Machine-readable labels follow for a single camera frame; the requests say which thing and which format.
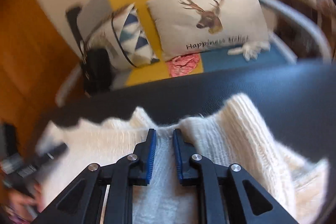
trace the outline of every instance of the deer pillow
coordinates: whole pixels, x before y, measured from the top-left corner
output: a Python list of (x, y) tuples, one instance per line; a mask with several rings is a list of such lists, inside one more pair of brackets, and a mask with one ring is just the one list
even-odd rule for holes
[(268, 41), (258, 0), (149, 0), (163, 59)]

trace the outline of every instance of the deer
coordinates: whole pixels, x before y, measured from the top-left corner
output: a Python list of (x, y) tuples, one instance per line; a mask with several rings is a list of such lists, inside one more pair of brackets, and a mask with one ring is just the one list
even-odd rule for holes
[(215, 34), (217, 32), (220, 32), (223, 30), (223, 26), (221, 23), (221, 20), (219, 19), (219, 13), (221, 11), (220, 6), (223, 4), (224, 0), (213, 0), (215, 2), (214, 4), (211, 4), (214, 8), (212, 10), (204, 11), (201, 7), (199, 7), (197, 4), (192, 2), (191, 0), (185, 0), (179, 1), (180, 4), (188, 6), (183, 7), (187, 10), (196, 10), (196, 12), (201, 16), (200, 21), (197, 23), (196, 27), (199, 29), (209, 27), (209, 33)]

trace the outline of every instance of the ribbed knit fabric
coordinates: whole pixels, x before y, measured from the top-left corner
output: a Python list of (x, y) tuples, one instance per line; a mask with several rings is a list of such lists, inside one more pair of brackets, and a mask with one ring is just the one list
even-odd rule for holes
[(328, 161), (313, 164), (274, 140), (244, 94), (231, 97), (209, 117), (189, 117), (167, 127), (155, 125), (139, 107), (129, 121), (109, 118), (93, 124), (80, 120), (76, 127), (67, 129), (50, 123), (38, 151), (59, 141), (68, 144), (69, 151), (42, 179), (45, 205), (90, 163), (108, 165), (131, 153), (146, 139), (149, 128), (157, 130), (152, 180), (147, 187), (134, 187), (133, 223), (198, 222), (195, 189), (182, 187), (177, 180), (172, 147), (175, 128), (181, 128), (197, 152), (214, 163), (241, 164), (300, 224), (317, 218), (328, 186)]

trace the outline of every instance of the wooden panel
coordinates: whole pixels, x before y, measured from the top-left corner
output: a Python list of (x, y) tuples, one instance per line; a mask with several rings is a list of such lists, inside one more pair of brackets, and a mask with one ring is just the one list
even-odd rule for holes
[[(43, 112), (78, 57), (55, 30), (36, 0), (0, 0), (0, 120), (17, 128), (23, 156)], [(0, 187), (0, 200), (4, 192)]]

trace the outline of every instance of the blue triangle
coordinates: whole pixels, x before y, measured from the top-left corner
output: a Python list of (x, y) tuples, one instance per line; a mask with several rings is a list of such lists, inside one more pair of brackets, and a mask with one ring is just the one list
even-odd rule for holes
[(127, 31), (125, 31), (124, 29), (122, 29), (121, 33), (120, 33), (120, 37), (119, 37), (119, 42), (122, 43), (126, 40), (131, 39), (132, 37), (134, 37), (133, 33), (129, 33)]
[(139, 37), (138, 38), (138, 42), (136, 43), (136, 46), (135, 46), (135, 50), (143, 47), (143, 46), (146, 46), (148, 45), (148, 41), (146, 38), (143, 38), (143, 37)]
[(137, 17), (135, 15), (128, 14), (124, 26), (134, 23), (134, 22), (138, 22)]

